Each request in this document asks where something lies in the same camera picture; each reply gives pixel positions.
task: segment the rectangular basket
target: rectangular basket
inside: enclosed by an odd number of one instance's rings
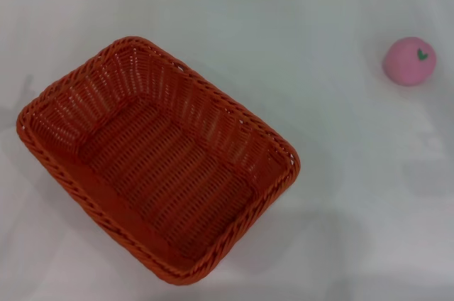
[[[30,152],[159,278],[194,283],[296,179],[296,151],[148,40],[117,40],[19,114]]]

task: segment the pink toy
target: pink toy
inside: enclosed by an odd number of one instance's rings
[[[402,86],[415,86],[431,76],[437,57],[430,44],[417,37],[398,40],[384,57],[383,69]]]

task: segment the white table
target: white table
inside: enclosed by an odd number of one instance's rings
[[[200,283],[158,280],[19,141],[21,107],[141,35],[280,132],[297,182]],[[439,65],[383,74],[404,36]],[[454,298],[454,0],[0,0],[0,300]]]

